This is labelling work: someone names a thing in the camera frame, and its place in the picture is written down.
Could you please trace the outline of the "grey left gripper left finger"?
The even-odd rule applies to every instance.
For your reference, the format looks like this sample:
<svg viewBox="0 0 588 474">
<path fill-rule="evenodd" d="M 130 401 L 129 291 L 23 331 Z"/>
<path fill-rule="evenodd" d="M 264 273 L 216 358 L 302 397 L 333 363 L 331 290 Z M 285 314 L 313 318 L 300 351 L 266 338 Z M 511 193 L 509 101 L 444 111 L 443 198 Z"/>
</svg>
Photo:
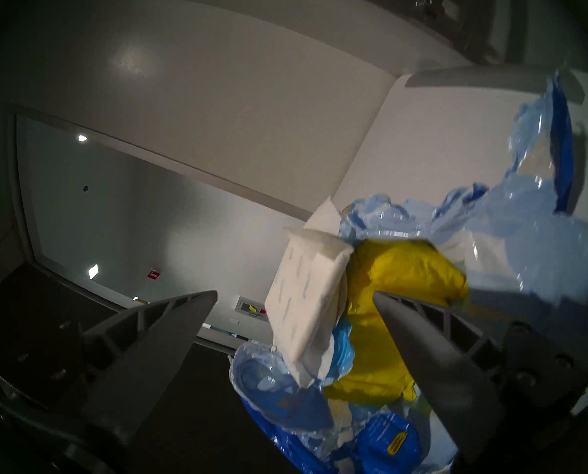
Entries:
<svg viewBox="0 0 588 474">
<path fill-rule="evenodd" d="M 127 473 L 129 443 L 217 300 L 215 290 L 181 295 L 11 344 L 0 356 L 0 418 L 57 470 Z"/>
</svg>

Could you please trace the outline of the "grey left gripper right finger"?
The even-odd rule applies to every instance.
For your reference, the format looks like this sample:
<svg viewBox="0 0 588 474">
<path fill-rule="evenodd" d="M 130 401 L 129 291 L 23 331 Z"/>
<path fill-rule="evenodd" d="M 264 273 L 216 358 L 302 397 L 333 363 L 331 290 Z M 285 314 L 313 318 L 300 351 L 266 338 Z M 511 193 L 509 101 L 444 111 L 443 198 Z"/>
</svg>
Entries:
<svg viewBox="0 0 588 474">
<path fill-rule="evenodd" d="M 588 368 L 532 325 L 529 302 L 470 312 L 376 291 L 410 375 L 458 448 L 451 473 L 523 473 L 550 463 Z"/>
</svg>

